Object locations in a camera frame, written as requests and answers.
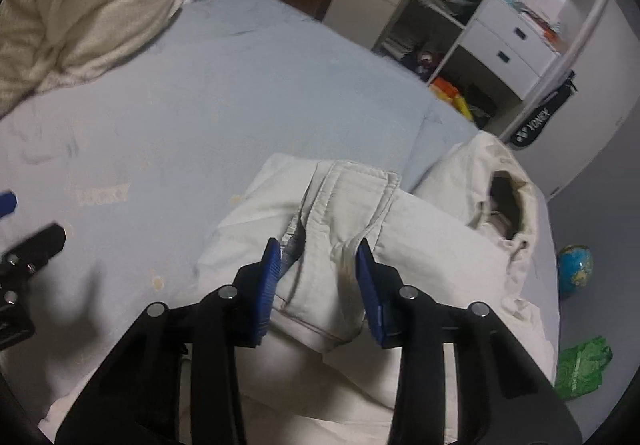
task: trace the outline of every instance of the white cabinet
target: white cabinet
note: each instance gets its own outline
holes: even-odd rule
[[[386,0],[332,0],[322,22],[343,37],[372,49],[395,10]]]
[[[540,77],[489,28],[475,22],[461,46],[501,79],[519,98],[527,96]]]
[[[558,57],[540,33],[503,0],[486,0],[478,21],[504,40],[538,76],[544,75]]]

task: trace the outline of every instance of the yellow item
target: yellow item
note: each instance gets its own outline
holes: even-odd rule
[[[469,110],[468,105],[466,105],[466,100],[464,96],[460,94],[457,94],[456,96],[454,96],[453,105],[457,110],[460,111],[460,114],[464,116],[468,121],[474,121],[474,117],[471,114],[471,111]]]
[[[451,98],[446,92],[442,91],[438,86],[431,85],[431,92],[436,95],[437,98],[443,102],[447,102],[449,105],[453,105],[453,98]]]

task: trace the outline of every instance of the beige blanket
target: beige blanket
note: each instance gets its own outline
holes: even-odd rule
[[[0,118],[31,91],[102,75],[151,40],[182,0],[4,0]]]

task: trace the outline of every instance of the light blue bed sheet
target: light blue bed sheet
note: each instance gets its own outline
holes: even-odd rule
[[[152,301],[177,301],[212,229],[275,152],[422,174],[476,130],[415,76],[277,0],[185,5],[143,53],[0,121],[0,251],[51,221],[35,337],[3,368],[31,416]]]

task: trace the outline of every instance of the drawer handle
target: drawer handle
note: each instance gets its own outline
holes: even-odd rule
[[[522,40],[527,38],[527,34],[524,33],[524,31],[522,31],[520,28],[516,28],[515,30],[513,30],[513,32],[520,37]]]

